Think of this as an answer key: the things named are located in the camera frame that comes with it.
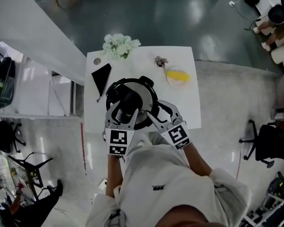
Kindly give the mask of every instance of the yellow object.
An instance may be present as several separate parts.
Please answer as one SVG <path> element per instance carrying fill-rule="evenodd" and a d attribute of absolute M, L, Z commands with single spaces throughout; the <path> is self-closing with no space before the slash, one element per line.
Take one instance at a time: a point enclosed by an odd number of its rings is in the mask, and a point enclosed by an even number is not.
<path fill-rule="evenodd" d="M 189 81 L 190 79 L 190 76 L 187 73 L 175 70 L 168 70 L 166 76 L 181 81 Z"/>

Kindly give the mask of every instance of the printed logo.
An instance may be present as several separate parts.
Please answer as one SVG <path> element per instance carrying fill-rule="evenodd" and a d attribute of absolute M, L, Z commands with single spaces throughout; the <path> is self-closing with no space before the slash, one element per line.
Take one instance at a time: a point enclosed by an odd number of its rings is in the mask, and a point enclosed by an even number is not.
<path fill-rule="evenodd" d="M 163 190 L 164 186 L 165 186 L 165 185 L 152 186 L 152 189 L 153 189 L 154 191 L 159 191 L 159 190 Z"/>

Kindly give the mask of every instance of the office chair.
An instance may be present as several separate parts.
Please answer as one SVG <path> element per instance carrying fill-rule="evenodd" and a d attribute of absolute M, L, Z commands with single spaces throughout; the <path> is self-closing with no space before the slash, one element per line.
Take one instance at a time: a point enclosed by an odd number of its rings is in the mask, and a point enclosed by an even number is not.
<path fill-rule="evenodd" d="M 16 137 L 18 127 L 21 127 L 22 124 L 17 123 L 14 130 L 12 128 L 12 125 L 14 125 L 13 122 L 8 123 L 7 121 L 0 121 L 0 150 L 7 154 L 12 153 L 13 145 L 17 153 L 21 152 L 17 149 L 16 141 L 23 146 L 26 145 L 25 142 L 20 141 Z"/>
<path fill-rule="evenodd" d="M 256 150 L 256 161 L 261 161 L 271 168 L 275 161 L 266 161 L 267 158 L 280 158 L 284 160 L 284 128 L 273 127 L 274 123 L 262 125 L 259 135 L 255 122 L 249 120 L 253 126 L 254 139 L 253 140 L 239 140 L 239 143 L 253 143 L 251 151 L 248 156 L 244 156 L 244 160 L 249 160 L 251 154 Z"/>

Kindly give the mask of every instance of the flower bouquet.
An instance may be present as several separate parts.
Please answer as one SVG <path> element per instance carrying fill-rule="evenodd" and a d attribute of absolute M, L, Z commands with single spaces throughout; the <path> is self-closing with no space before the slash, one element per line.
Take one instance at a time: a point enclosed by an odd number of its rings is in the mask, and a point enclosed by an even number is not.
<path fill-rule="evenodd" d="M 141 45 L 139 40 L 132 40 L 123 34 L 106 35 L 104 37 L 103 53 L 109 60 L 126 59 L 133 49 Z"/>

